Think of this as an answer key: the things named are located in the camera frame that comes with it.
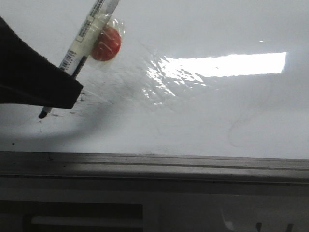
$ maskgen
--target white surface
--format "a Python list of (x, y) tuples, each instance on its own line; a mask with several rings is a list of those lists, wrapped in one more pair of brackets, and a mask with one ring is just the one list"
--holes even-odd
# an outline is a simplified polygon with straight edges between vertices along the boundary
[[(94, 0), (0, 0), (59, 65)], [(309, 158), (307, 0), (122, 0), (123, 47), (72, 110), (0, 105), (0, 150)]]

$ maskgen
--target marker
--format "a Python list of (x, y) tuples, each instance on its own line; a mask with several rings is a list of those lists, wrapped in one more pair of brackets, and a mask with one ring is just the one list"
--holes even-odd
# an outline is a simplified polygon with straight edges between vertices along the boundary
[[(102, 29), (109, 22), (120, 0), (97, 0), (75, 37), (59, 68), (76, 79)], [(44, 107), (39, 115), (43, 119), (52, 108)]]

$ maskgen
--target whiteboard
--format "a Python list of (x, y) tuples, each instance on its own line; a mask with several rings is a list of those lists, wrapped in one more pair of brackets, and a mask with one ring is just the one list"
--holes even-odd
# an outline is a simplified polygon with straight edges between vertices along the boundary
[[(94, 0), (0, 0), (59, 65)], [(88, 61), (84, 95), (39, 120), (0, 105), (0, 151), (309, 158), (306, 0), (122, 0), (118, 56)]]

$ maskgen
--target black object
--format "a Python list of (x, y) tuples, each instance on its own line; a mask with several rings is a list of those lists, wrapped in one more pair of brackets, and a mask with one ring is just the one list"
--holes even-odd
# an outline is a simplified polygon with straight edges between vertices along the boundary
[(0, 103), (71, 109), (82, 89), (72, 76), (24, 43), (0, 17)]

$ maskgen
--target red object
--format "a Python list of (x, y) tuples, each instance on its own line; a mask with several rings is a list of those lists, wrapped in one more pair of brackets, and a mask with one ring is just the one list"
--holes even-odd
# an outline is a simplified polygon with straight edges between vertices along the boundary
[(113, 59), (120, 50), (121, 36), (115, 28), (106, 26), (92, 49), (91, 56), (98, 61)]

